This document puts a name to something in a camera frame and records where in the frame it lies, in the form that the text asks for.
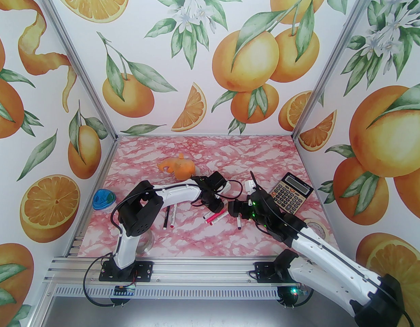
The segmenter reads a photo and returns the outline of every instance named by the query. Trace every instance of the table surface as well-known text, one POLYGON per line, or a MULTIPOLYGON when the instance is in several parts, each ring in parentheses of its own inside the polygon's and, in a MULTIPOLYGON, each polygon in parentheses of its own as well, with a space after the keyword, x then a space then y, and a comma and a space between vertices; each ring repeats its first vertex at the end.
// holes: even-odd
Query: table surface
MULTIPOLYGON (((120 201, 140 181, 148 180, 151 184, 177 182, 173 174, 159 171, 157 164, 167 157, 177 157, 179 153, 194 161, 198 175, 209 176, 217 170, 226 179, 244 183, 251 179, 249 171, 252 170, 258 183, 268 192, 287 172, 311 185, 290 136, 142 136, 122 137, 103 187, 112 190, 120 201)), ((239 191, 240 187, 232 183, 227 196, 234 196, 239 191)), ((245 198, 244 191, 240 199, 245 198)), ((146 256, 268 256, 278 255, 286 248, 258 231, 251 220, 242 220, 241 230, 237 228, 236 218, 230 216, 208 225, 203 219, 207 212, 204 206, 180 203, 175 227, 163 230, 165 210, 162 209, 151 227, 155 242, 146 256)), ((329 232, 326 240, 337 248, 315 192, 296 215, 323 224, 329 232)), ((78 256, 98 257, 111 252, 117 238, 118 230, 111 224, 110 214, 93 211, 78 256)))

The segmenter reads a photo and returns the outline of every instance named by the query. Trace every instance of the wall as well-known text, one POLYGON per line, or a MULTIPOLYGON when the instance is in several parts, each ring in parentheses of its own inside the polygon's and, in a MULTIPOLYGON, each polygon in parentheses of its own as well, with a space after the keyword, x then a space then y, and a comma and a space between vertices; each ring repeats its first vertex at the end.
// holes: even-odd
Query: wall
POLYGON ((289 134, 355 0, 51 1, 117 132, 289 134))
POLYGON ((0 0, 0 327, 26 324, 112 144, 63 52, 34 0, 0 0))
POLYGON ((420 0, 370 2, 301 131, 340 249, 396 277, 420 326, 420 0))

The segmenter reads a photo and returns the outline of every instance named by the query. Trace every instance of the orange elephant toy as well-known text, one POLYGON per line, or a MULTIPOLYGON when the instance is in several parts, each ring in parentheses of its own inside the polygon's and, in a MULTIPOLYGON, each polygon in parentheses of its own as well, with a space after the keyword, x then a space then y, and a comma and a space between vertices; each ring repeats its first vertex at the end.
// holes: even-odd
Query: orange elephant toy
POLYGON ((185 181, 195 174, 195 164, 192 160, 185 159, 183 153, 180 153, 178 157, 164 159, 157 167, 161 171, 164 171, 167 167, 167 171, 169 173, 173 172, 175 178, 179 181, 185 181))

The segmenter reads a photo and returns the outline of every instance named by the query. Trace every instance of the calculator display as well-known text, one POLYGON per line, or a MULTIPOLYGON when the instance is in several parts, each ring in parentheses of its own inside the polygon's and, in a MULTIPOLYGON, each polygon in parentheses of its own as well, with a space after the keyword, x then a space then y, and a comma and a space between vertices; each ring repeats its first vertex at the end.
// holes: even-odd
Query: calculator display
POLYGON ((303 186, 302 184, 298 183, 295 179, 293 179, 291 176, 287 176, 285 178, 285 181, 288 182, 288 184, 291 184, 294 186, 297 190, 302 192, 304 195, 306 195, 309 192, 309 189, 303 186))

